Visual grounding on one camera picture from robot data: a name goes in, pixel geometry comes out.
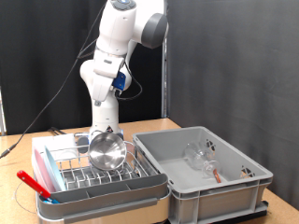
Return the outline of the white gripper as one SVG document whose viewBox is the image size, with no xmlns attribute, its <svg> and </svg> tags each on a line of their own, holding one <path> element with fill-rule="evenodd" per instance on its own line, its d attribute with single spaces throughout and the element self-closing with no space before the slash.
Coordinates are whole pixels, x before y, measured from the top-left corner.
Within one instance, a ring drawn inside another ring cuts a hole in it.
<svg viewBox="0 0 299 224">
<path fill-rule="evenodd" d="M 97 50 L 93 57 L 93 77 L 92 98 L 94 105 L 100 106 L 107 98 L 113 80 L 124 64 L 124 58 Z"/>
</svg>

